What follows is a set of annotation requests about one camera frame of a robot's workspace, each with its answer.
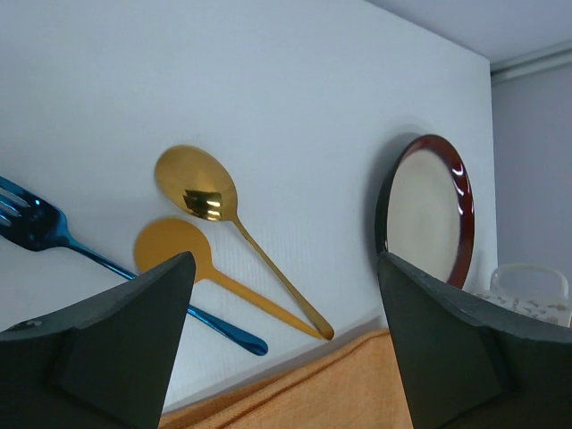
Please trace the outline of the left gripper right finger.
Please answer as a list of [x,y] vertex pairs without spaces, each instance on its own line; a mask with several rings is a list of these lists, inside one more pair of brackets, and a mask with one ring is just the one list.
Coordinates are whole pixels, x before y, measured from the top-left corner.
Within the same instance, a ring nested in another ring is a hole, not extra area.
[[571,331],[389,252],[378,282],[415,428],[569,428]]

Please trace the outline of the gold spoon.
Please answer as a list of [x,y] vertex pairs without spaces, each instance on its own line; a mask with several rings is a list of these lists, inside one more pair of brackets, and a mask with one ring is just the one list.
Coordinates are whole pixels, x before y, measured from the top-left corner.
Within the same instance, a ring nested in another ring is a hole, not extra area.
[[155,178],[162,192],[180,209],[210,222],[231,222],[296,300],[299,308],[328,341],[334,330],[260,248],[238,216],[238,191],[225,167],[205,150],[190,145],[166,149],[158,158]]
[[194,282],[212,281],[303,333],[317,339],[333,338],[331,328],[319,330],[310,326],[285,308],[216,269],[207,237],[199,228],[187,221],[173,217],[155,220],[139,232],[133,247],[136,267],[142,273],[183,252],[191,253],[195,259]]

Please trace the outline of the orange cloth placemat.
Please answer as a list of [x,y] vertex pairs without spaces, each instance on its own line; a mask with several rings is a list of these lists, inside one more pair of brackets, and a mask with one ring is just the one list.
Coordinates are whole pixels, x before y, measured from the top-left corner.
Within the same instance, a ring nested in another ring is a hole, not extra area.
[[388,330],[164,415],[162,428],[410,428]]

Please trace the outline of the blue metal fork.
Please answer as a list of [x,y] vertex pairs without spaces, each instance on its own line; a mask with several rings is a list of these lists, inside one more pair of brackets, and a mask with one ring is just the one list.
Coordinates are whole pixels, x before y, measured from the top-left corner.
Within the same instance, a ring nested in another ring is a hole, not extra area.
[[[34,252],[68,248],[127,280],[137,277],[75,240],[62,210],[5,177],[1,179],[1,236]],[[192,305],[188,306],[187,312],[254,355],[264,356],[268,352],[266,342],[256,335]]]

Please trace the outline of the white floral mug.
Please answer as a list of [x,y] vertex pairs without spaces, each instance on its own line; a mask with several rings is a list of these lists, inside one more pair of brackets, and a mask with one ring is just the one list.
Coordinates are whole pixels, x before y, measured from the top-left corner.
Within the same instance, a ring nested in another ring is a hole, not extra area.
[[[517,274],[548,274],[556,280],[557,289],[550,291],[545,284],[532,288],[530,281],[507,288],[506,276]],[[491,274],[489,286],[474,292],[480,299],[519,315],[524,315],[548,324],[571,327],[571,298],[567,277],[559,270],[545,265],[505,264],[499,265]]]

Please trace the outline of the red rimmed plate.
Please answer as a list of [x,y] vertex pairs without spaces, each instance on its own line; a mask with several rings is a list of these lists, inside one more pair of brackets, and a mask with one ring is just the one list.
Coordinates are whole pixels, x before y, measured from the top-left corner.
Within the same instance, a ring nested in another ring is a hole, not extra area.
[[461,156],[441,136],[414,139],[383,179],[374,215],[376,253],[390,252],[462,289],[474,242],[475,205]]

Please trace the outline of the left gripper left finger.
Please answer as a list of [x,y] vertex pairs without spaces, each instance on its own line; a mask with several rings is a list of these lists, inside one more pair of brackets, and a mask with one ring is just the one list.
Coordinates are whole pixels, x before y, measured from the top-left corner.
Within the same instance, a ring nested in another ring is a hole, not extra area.
[[196,264],[189,252],[1,333],[3,428],[156,428]]

